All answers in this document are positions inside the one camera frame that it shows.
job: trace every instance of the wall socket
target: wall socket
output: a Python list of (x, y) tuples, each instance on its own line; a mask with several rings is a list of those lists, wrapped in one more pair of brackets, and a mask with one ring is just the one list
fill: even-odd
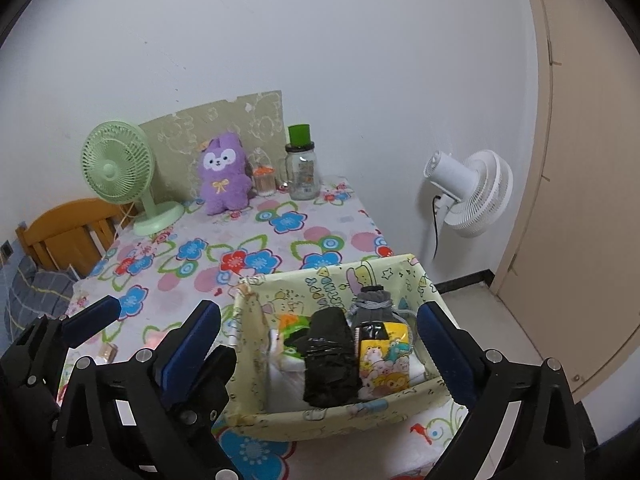
[(4, 244), (0, 246), (0, 254), (0, 267), (2, 267), (2, 264), (9, 260), (9, 256), (14, 254), (14, 248), (11, 247), (9, 240), (5, 241)]

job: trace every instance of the yellow bow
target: yellow bow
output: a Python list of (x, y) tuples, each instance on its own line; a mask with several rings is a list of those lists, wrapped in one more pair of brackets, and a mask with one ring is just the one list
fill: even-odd
[(216, 188), (216, 194), (224, 193), (226, 191), (225, 186), (228, 186), (229, 180), (219, 180), (218, 182), (212, 182), (211, 185)]

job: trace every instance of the green fan grille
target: green fan grille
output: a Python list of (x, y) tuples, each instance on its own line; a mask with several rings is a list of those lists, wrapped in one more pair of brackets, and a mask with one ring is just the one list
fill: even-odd
[(82, 147), (82, 174), (98, 196), (124, 204), (138, 199), (151, 184), (154, 157), (145, 133), (134, 124), (99, 124)]

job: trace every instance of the red bird print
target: red bird print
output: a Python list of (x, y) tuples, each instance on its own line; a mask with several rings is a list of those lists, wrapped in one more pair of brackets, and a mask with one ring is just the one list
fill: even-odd
[(426, 428), (420, 424), (414, 424), (412, 425), (411, 429), (409, 430), (409, 433), (413, 433), (415, 431), (415, 433), (419, 433), (421, 434), (427, 441), (427, 444), (431, 445), (433, 444), (433, 440), (431, 440), (429, 438), (429, 435), (427, 435), (426, 432)]

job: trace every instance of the door frame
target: door frame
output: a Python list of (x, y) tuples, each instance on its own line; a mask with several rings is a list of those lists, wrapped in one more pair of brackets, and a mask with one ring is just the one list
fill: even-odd
[[(529, 166), (529, 174), (520, 203), (520, 208), (511, 231), (507, 247), (498, 265), (494, 281), (490, 287), (492, 293), (499, 295), (508, 272), (514, 272), (512, 263), (518, 254), (518, 249), (524, 238), (529, 224), (533, 206), (540, 188), (540, 181), (544, 178), (543, 169), (546, 158), (549, 127), (552, 113), (553, 89), (553, 51), (550, 41), (549, 27), (546, 20), (546, 9), (543, 0), (529, 0), (533, 14), (536, 46), (538, 50), (538, 112), (534, 131), (533, 149)], [(640, 326), (624, 342), (620, 349), (607, 361), (602, 368), (580, 385), (574, 392), (574, 401), (578, 402), (604, 383), (613, 372), (618, 370), (625, 361), (640, 348)]]

